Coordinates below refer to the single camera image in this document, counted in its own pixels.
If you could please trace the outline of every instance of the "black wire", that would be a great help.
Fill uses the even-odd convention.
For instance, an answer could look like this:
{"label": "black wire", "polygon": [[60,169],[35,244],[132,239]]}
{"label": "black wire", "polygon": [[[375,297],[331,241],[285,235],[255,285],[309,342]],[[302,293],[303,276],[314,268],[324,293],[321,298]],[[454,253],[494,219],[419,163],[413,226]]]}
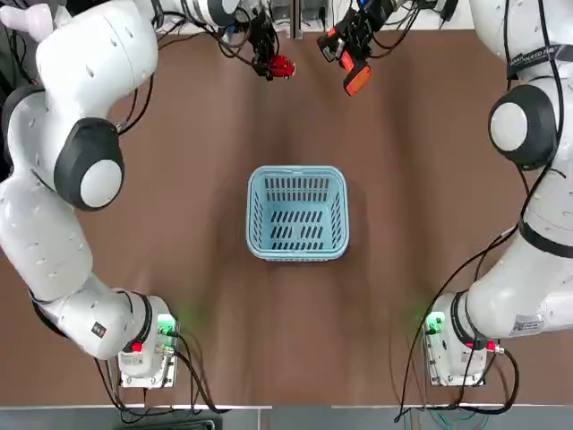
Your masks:
{"label": "black wire", "polygon": [[[508,44],[508,26],[509,26],[509,0],[505,0],[505,12],[503,15],[503,47],[505,49],[505,61],[509,66],[511,57],[509,55],[509,44]],[[507,91],[511,89],[511,77],[508,76],[508,88]]]}
{"label": "black wire", "polygon": [[531,190],[529,190],[529,184],[527,183],[527,178],[523,173],[523,170],[520,166],[517,166],[517,172],[519,173],[519,177],[521,177],[521,182],[523,182],[523,186],[526,189],[526,194],[529,195]]}
{"label": "black wire", "polygon": [[10,39],[10,34],[8,34],[8,30],[4,27],[4,33],[6,35],[6,42],[8,47],[10,48],[10,58],[12,59],[12,85],[16,87],[18,82],[16,81],[16,60],[14,59],[14,52],[12,51],[12,40]]}
{"label": "black wire", "polygon": [[[404,22],[406,22],[408,19],[412,18],[412,15],[415,13],[415,10],[417,8],[415,6],[412,6],[412,9],[407,9],[409,12],[406,14],[406,16],[401,20],[401,21],[395,21],[395,22],[386,22],[384,25],[396,25],[398,24],[398,27],[401,26]],[[382,49],[393,49],[392,46],[388,46],[388,45],[383,45],[381,44],[377,39],[376,39],[376,34],[372,35],[372,38],[374,40],[374,43],[376,45],[378,45],[379,47],[381,47]]]}
{"label": "black wire", "polygon": [[[21,58],[20,58],[20,55],[18,54],[18,42],[16,40],[17,37],[20,38],[20,40],[23,44],[23,48],[24,48],[24,53],[23,53]],[[28,47],[26,45],[26,40],[24,40],[22,35],[20,33],[18,33],[16,30],[11,30],[10,36],[8,37],[8,47],[10,48],[10,53],[12,54],[12,60],[13,60],[14,86],[16,86],[16,83],[17,83],[15,80],[16,71],[15,71],[14,64],[18,67],[18,72],[20,72],[20,75],[28,83],[33,83],[32,79],[30,78],[30,76],[28,75],[26,70],[24,69],[24,65],[23,65],[24,57],[26,56],[26,52],[28,49]]]}
{"label": "black wire", "polygon": [[203,33],[195,33],[195,34],[192,34],[192,35],[190,35],[186,38],[183,38],[183,39],[169,40],[165,45],[159,47],[159,50],[165,49],[166,47],[173,45],[175,43],[185,42],[186,40],[191,40],[191,39],[195,38],[196,36],[200,36],[201,34],[203,34]]}
{"label": "black wire", "polygon": [[145,115],[145,112],[147,111],[147,108],[150,105],[151,93],[153,92],[153,81],[154,81],[154,79],[155,79],[155,74],[152,74],[150,76],[150,85],[149,85],[148,90],[147,90],[147,97],[145,98],[145,103],[143,104],[143,108],[141,109],[140,114],[137,115],[137,117],[133,120],[133,122],[131,124],[127,125],[124,129],[119,131],[120,136],[122,134],[129,132],[132,128],[134,128],[137,125],[137,123],[139,123],[141,118]]}
{"label": "black wire", "polygon": [[408,22],[406,28],[404,29],[404,31],[402,31],[402,34],[400,35],[398,40],[392,46],[390,46],[388,48],[387,52],[383,52],[382,54],[379,54],[377,56],[370,55],[370,58],[383,58],[384,56],[389,56],[392,52],[394,52],[394,49],[396,49],[398,47],[398,45],[404,41],[404,39],[406,38],[406,36],[410,32],[410,30],[412,29],[412,26],[414,25],[414,22],[415,22],[415,20],[419,14],[420,14],[420,10],[416,8],[416,11],[412,15],[412,17],[410,18],[410,21]]}
{"label": "black wire", "polygon": [[515,404],[517,398],[517,392],[519,391],[519,366],[517,365],[516,359],[508,350],[505,350],[503,355],[509,358],[509,361],[511,362],[514,371],[513,389],[511,390],[511,395],[509,396],[508,401],[505,402],[503,407],[498,409],[482,409],[482,408],[474,408],[471,406],[462,406],[460,409],[468,412],[475,412],[477,414],[482,414],[482,415],[501,415],[510,410],[511,407]]}
{"label": "black wire", "polygon": [[[527,183],[527,179],[523,173],[523,170],[521,170],[519,166],[516,167],[517,167],[517,172],[519,173],[519,177],[521,177],[521,181],[523,182],[523,186],[526,190],[526,197],[527,197],[530,194],[529,184]],[[492,247],[495,245],[495,243],[502,237],[503,233],[497,236],[495,239],[493,239],[492,242],[488,245],[488,252],[482,255],[482,258],[480,258],[480,261],[477,263],[477,266],[475,266],[474,282],[476,282],[480,277],[480,270],[482,269],[483,261],[487,257],[487,254],[492,250]]]}
{"label": "black wire", "polygon": [[130,119],[132,119],[133,112],[135,111],[135,105],[137,104],[137,88],[133,92],[133,100],[132,100],[132,107],[129,109],[129,114],[127,114],[127,118],[124,120],[124,124],[126,125],[129,123]]}
{"label": "black wire", "polygon": [[420,336],[420,332],[422,331],[423,328],[423,323],[426,320],[426,318],[428,317],[428,315],[430,314],[430,312],[432,311],[432,308],[434,306],[434,304],[436,303],[436,300],[438,300],[438,297],[441,296],[441,293],[443,293],[443,291],[446,289],[446,287],[449,285],[449,283],[456,278],[456,276],[463,270],[465,269],[468,265],[470,265],[472,262],[474,262],[475,260],[477,260],[478,258],[480,258],[482,255],[490,252],[492,249],[497,248],[498,246],[504,244],[505,242],[507,242],[509,240],[510,237],[512,237],[514,235],[514,233],[517,231],[517,226],[515,226],[505,237],[503,237],[500,241],[498,241],[494,246],[492,247],[487,247],[485,249],[483,249],[482,251],[480,251],[479,253],[473,255],[472,257],[468,258],[465,262],[462,263],[462,265],[460,265],[451,275],[449,275],[449,278],[446,280],[446,282],[444,282],[444,284],[441,286],[441,288],[438,290],[438,292],[435,294],[435,296],[433,297],[431,303],[428,305],[426,311],[423,314],[423,317],[420,321],[420,324],[418,325],[418,329],[415,333],[414,336],[414,340],[412,341],[412,345],[410,347],[410,352],[408,354],[408,360],[406,362],[406,372],[404,375],[404,385],[402,386],[402,398],[400,401],[400,411],[398,413],[398,415],[394,418],[394,422],[398,423],[400,418],[402,418],[407,411],[404,410],[404,404],[406,402],[406,386],[407,386],[407,379],[408,379],[408,374],[410,371],[410,365],[412,363],[412,357],[414,356],[414,349],[415,349],[415,344],[418,340],[418,337]]}
{"label": "black wire", "polygon": [[[545,8],[543,5],[543,0],[537,0],[537,3],[539,5],[539,18],[541,20],[541,28],[542,28],[542,33],[543,33],[543,43],[545,45],[546,54],[549,58],[549,63],[552,67],[553,79],[555,80],[555,85],[557,87],[557,96],[559,99],[559,123],[557,125],[557,145],[559,147],[559,144],[561,142],[561,136],[563,135],[563,123],[564,123],[564,117],[565,117],[565,102],[564,102],[564,97],[563,97],[563,86],[562,86],[561,79],[559,76],[559,70],[557,69],[557,64],[555,63],[555,60],[551,57],[551,55],[549,53],[549,48],[551,46],[551,42],[549,41],[549,33],[547,31],[547,21],[545,19]],[[543,179],[545,178],[545,175],[547,175],[547,172],[549,172],[551,170],[551,168],[552,168],[552,164],[550,162],[547,164],[547,166],[545,166],[545,168],[541,172],[541,175],[539,175],[539,177],[537,177],[537,179],[535,180],[534,185],[531,187],[531,192],[527,196],[526,202],[524,203],[523,207],[521,208],[521,213],[519,214],[520,219],[524,218],[524,216],[526,214],[527,206],[529,205],[531,198],[535,195],[535,191],[537,190],[537,187],[543,181]]]}
{"label": "black wire", "polygon": [[[161,412],[150,412],[151,408],[148,408],[145,410],[145,412],[143,412],[141,414],[141,413],[136,412],[130,408],[127,408],[119,398],[117,398],[116,396],[114,396],[112,394],[111,388],[107,386],[106,377],[104,376],[103,372],[101,371],[101,365],[99,364],[98,359],[94,357],[93,360],[96,363],[96,367],[98,369],[99,376],[101,377],[101,382],[104,384],[104,388],[106,389],[106,393],[107,393],[107,396],[109,398],[109,401],[111,401],[111,403],[114,405],[114,407],[117,410],[119,410],[121,413],[127,412],[130,415],[133,415],[135,417],[157,417],[157,416],[172,414],[172,413],[176,412],[175,409],[170,409],[170,410],[161,411]],[[124,424],[132,424],[133,423],[133,421],[124,420],[123,415],[120,415],[120,417],[121,417],[122,421],[124,422]]]}
{"label": "black wire", "polygon": [[230,409],[219,409],[219,408],[217,408],[217,406],[215,406],[215,403],[213,402],[213,400],[210,396],[210,389],[209,389],[209,386],[207,384],[207,380],[204,377],[199,377],[197,375],[197,372],[195,371],[195,369],[193,368],[193,366],[191,364],[191,356],[192,355],[191,355],[191,350],[189,349],[189,344],[187,343],[187,340],[185,340],[185,338],[178,333],[175,336],[180,341],[183,342],[184,347],[185,347],[185,352],[187,353],[187,356],[189,357],[189,359],[187,359],[187,357],[185,357],[179,351],[175,352],[175,356],[180,358],[181,361],[184,362],[185,366],[187,366],[187,368],[189,369],[189,372],[191,373],[191,377],[197,383],[197,388],[199,390],[199,393],[203,397],[203,400],[205,401],[205,404],[207,405],[207,407],[210,409],[211,412],[214,412],[216,414],[225,414],[225,413],[229,412]]}

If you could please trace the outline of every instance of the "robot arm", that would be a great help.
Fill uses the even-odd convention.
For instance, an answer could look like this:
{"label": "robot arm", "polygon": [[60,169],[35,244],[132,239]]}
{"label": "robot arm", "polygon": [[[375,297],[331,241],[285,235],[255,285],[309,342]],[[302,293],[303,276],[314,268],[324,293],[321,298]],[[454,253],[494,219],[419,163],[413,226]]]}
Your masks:
{"label": "robot arm", "polygon": [[[191,14],[228,22],[238,1],[216,3],[192,0]],[[160,7],[184,10],[179,0]],[[113,0],[40,32],[42,87],[21,87],[6,101],[4,155],[13,168],[0,183],[0,246],[42,318],[96,358],[119,355],[124,381],[148,388],[166,386],[173,371],[173,341],[162,334],[175,320],[160,298],[110,289],[93,274],[73,210],[103,209],[121,190],[123,157],[106,116],[155,71],[154,16],[147,0]]]}
{"label": "robot arm", "polygon": [[[573,89],[568,55],[573,37],[573,4],[545,2],[545,20],[558,66],[556,81],[547,62],[537,0],[509,1],[509,74],[521,85],[504,95],[490,115],[496,150],[523,169],[545,167],[519,223],[517,236],[495,264],[467,292],[436,301],[426,322],[432,383],[462,385],[481,378],[487,340],[573,328]],[[503,56],[505,1],[470,1],[480,39]],[[558,139],[557,130],[562,128]]]}

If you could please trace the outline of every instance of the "brown tabletop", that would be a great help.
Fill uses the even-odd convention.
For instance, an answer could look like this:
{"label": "brown tabletop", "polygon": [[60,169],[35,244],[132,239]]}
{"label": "brown tabletop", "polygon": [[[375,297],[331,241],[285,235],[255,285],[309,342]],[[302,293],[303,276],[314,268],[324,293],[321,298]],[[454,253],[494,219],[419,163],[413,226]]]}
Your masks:
{"label": "brown tabletop", "polygon": [[[372,81],[350,99],[343,70],[323,60],[313,35],[282,45],[297,63],[289,82],[265,82],[205,36],[162,51],[149,111],[122,139],[124,190],[105,211],[79,214],[95,272],[167,301],[201,339],[217,404],[395,405],[416,316],[516,220],[524,198],[487,134],[504,67],[473,32],[415,31],[372,62]],[[341,259],[283,264],[249,253],[247,180],[273,164],[344,173],[350,245]],[[108,404],[92,359],[41,325],[5,258],[0,279],[0,405]],[[504,342],[521,369],[518,402],[572,402],[569,339]],[[419,355],[416,363],[421,380]],[[188,403],[181,369],[176,387],[151,402]],[[501,403],[499,380],[493,373],[467,400]],[[428,401],[455,393],[430,390]],[[407,402],[421,402],[414,378]]]}

